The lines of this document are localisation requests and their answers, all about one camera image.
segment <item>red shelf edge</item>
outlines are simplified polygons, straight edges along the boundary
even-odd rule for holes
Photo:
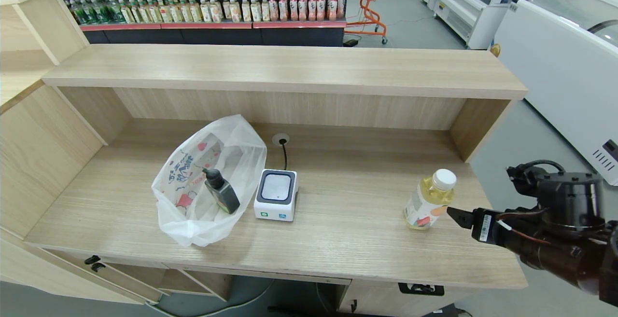
[[[292,29],[292,28],[345,28],[347,22],[345,20],[337,20],[331,22],[324,20],[322,22],[255,22],[254,29]]]
[[[161,29],[251,29],[251,23],[162,23]]]
[[[106,30],[153,30],[161,29],[161,24],[99,24],[80,25],[81,31],[106,31]]]

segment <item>chest freezer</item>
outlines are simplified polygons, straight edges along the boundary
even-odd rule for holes
[[[526,100],[618,185],[618,7],[514,0],[490,50],[528,87]]]

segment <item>counter top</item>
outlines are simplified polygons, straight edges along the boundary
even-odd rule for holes
[[[448,168],[454,205],[491,207],[448,132],[314,125],[254,125],[267,145],[292,139],[289,168],[300,190],[294,222],[257,220],[252,204],[231,234],[181,247],[157,224],[153,179],[172,151],[205,122],[134,119],[73,179],[25,241],[101,256],[297,275],[475,288],[523,288],[507,249],[480,244],[443,216],[428,231],[402,210],[422,177]],[[267,167],[283,153],[269,145]]]
[[[522,99],[487,51],[93,44],[47,73],[53,86]]]
[[[54,64],[44,51],[4,51],[0,56],[0,114],[42,86]]]

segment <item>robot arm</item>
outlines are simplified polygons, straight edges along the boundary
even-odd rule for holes
[[[529,267],[550,271],[618,307],[618,221],[603,219],[601,177],[565,172],[554,161],[509,167],[507,174],[519,194],[536,198],[536,207],[504,212],[448,207],[447,213],[472,229],[475,240],[509,249]]]

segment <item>barcode sticker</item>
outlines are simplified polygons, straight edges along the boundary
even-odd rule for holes
[[[483,226],[481,226],[481,237],[479,237],[479,241],[487,242],[487,236],[490,235],[490,223],[492,222],[492,217],[488,214],[483,217]]]

